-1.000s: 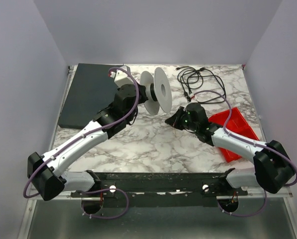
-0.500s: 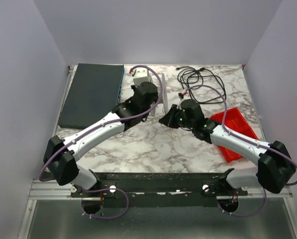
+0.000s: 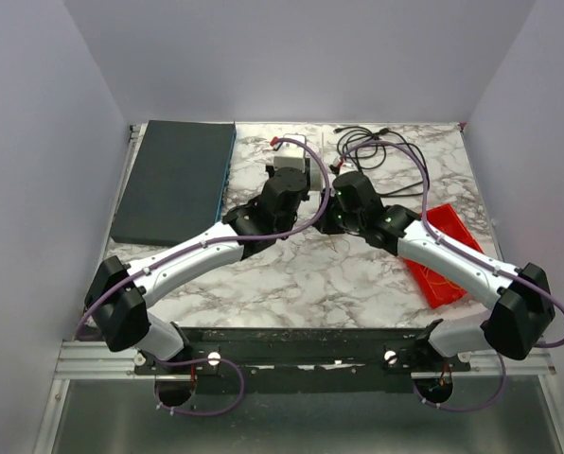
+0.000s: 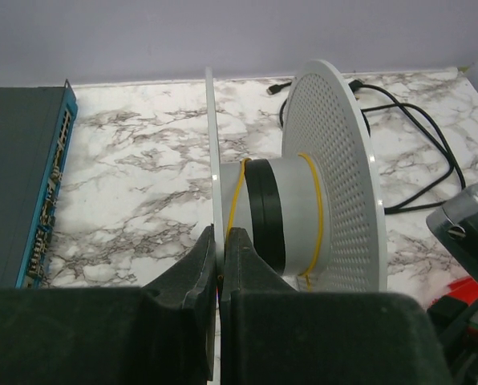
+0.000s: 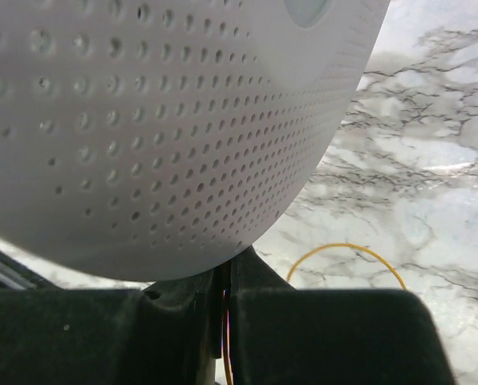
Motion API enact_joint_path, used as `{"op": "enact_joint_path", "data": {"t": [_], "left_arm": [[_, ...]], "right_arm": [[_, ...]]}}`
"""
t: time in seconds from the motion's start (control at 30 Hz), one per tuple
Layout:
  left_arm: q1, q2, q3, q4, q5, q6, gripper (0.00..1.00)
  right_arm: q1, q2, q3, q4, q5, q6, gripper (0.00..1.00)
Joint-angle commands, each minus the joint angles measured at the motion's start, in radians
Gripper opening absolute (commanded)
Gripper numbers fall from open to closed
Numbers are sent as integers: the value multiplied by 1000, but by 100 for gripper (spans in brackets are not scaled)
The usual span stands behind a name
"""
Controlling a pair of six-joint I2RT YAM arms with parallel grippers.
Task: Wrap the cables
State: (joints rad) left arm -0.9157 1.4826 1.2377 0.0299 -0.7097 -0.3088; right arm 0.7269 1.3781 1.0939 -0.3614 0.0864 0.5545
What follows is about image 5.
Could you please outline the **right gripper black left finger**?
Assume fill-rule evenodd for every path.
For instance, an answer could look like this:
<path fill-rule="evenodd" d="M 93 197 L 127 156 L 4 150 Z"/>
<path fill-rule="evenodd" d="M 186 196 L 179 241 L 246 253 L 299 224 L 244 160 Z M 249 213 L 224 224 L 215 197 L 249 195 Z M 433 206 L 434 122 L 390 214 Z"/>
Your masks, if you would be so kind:
<path fill-rule="evenodd" d="M 157 282 L 150 297 L 154 320 L 148 331 L 162 384 L 214 384 L 219 357 L 219 273 Z"/>

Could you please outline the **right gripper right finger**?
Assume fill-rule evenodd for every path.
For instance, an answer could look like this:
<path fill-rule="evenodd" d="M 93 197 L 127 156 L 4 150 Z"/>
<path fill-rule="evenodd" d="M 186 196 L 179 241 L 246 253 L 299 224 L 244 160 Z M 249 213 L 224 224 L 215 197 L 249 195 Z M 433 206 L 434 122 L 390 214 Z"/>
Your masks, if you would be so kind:
<path fill-rule="evenodd" d="M 249 247 L 231 260 L 226 366 L 235 384 L 279 384 L 290 348 L 284 301 L 296 292 Z"/>

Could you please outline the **grey cable spool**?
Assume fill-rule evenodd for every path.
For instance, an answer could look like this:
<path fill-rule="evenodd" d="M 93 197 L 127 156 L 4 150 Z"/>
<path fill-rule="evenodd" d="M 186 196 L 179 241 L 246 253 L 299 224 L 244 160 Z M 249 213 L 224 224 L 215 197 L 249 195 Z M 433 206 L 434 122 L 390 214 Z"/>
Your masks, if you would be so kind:
<path fill-rule="evenodd" d="M 386 1 L 0 1 L 0 240 L 147 282 L 251 246 L 327 150 Z"/>

